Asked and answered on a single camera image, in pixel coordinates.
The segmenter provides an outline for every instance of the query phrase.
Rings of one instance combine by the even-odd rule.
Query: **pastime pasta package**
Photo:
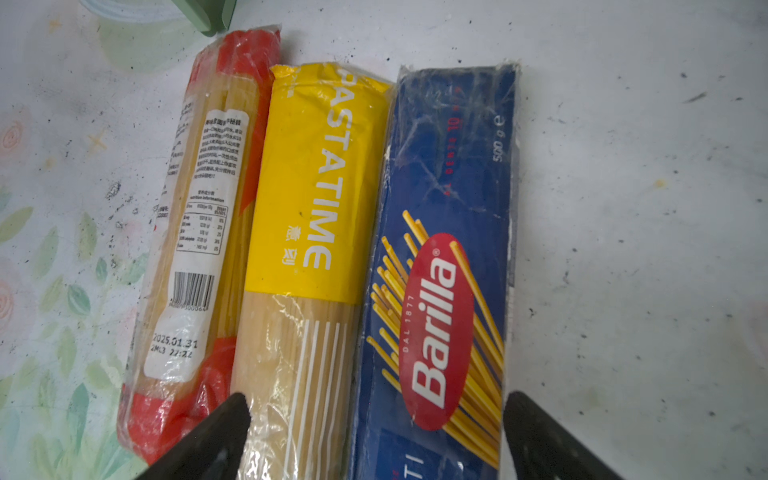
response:
[[[232,372],[251,414],[238,478],[341,478],[390,86],[330,63],[273,71]]]

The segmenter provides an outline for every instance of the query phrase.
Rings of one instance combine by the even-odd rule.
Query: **barcode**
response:
[[[174,272],[174,298],[170,299],[170,306],[196,312],[208,310],[213,288],[213,275]]]

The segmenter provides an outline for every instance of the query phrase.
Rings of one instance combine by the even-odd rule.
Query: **yellow label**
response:
[[[336,64],[273,72],[245,290],[361,303],[389,86]]]

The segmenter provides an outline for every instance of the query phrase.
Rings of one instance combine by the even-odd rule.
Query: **red plastic packaging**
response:
[[[120,443],[150,464],[230,393],[273,81],[270,67],[279,56],[278,28],[234,31],[206,47],[192,67],[154,222],[118,409]],[[211,134],[217,132],[223,141],[240,137],[227,147],[219,146],[223,141],[211,147]],[[202,183],[208,177],[213,178],[211,191]],[[203,233],[218,235],[208,244],[216,239],[214,255],[190,253],[189,246],[182,245],[189,240],[185,228],[197,226],[197,212],[190,209],[203,201],[194,196],[198,193],[221,202],[211,212],[223,214],[213,216],[214,225]]]

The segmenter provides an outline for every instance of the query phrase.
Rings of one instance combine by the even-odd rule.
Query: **dirt speck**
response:
[[[695,97],[691,97],[691,98],[687,99],[687,100],[686,100],[686,101],[684,101],[683,103],[684,103],[684,104],[692,104],[692,103],[694,103],[696,100],[701,100],[702,98],[704,98],[704,97],[706,97],[706,96],[707,96],[707,93],[706,93],[705,91],[703,91],[703,92],[701,92],[700,94],[698,94],[697,96],[695,96]]]

